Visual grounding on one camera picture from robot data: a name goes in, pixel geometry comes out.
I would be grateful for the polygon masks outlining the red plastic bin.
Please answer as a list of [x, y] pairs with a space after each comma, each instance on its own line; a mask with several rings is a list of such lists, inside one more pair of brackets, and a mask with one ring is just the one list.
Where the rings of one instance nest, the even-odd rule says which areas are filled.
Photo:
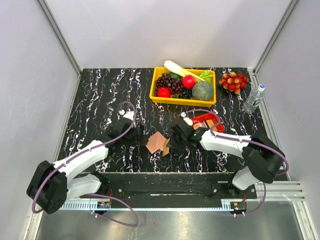
[[210, 129], [212, 126], [214, 126], [213, 130], [218, 133], [223, 133], [225, 131], [224, 126], [222, 123], [218, 123], [218, 118], [211, 113], [205, 113], [196, 117], [193, 117], [192, 119], [193, 128], [196, 130], [198, 128], [206, 128]]

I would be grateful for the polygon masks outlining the pink leather card holder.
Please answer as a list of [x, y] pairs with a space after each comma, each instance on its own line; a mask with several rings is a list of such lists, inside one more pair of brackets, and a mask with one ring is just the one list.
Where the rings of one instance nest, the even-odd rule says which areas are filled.
[[145, 147], [151, 154], [154, 154], [164, 146], [166, 141], [167, 139], [159, 131], [157, 131], [148, 138], [148, 142]]

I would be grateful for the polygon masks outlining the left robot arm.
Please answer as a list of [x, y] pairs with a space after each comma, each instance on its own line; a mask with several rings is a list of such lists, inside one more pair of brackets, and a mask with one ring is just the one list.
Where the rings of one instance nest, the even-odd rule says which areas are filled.
[[136, 123], [133, 111], [125, 112], [109, 130], [100, 134], [89, 145], [55, 163], [41, 162], [27, 187], [32, 199], [32, 211], [53, 214], [70, 199], [94, 194], [107, 195], [109, 180], [97, 171], [83, 177], [79, 174], [95, 163], [111, 156], [121, 145], [145, 146], [146, 127]]

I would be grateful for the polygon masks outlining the gold striped credit card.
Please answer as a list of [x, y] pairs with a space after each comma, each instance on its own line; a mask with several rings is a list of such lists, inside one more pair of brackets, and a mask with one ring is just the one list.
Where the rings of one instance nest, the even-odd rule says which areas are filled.
[[170, 150], [170, 146], [169, 146], [169, 142], [170, 142], [170, 138], [168, 138], [163, 145], [163, 149], [162, 149], [162, 156], [166, 156], [169, 153]]

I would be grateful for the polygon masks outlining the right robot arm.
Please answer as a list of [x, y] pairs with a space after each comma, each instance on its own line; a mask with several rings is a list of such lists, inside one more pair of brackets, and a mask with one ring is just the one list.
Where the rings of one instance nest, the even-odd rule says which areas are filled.
[[271, 184], [276, 176], [289, 170], [285, 154], [265, 135], [231, 135], [214, 131], [221, 121], [218, 119], [211, 128], [194, 129], [189, 112], [182, 112], [171, 125], [169, 146], [172, 149], [188, 148], [218, 151], [243, 159], [246, 167], [237, 171], [227, 186], [228, 194], [239, 198], [246, 189], [258, 182]]

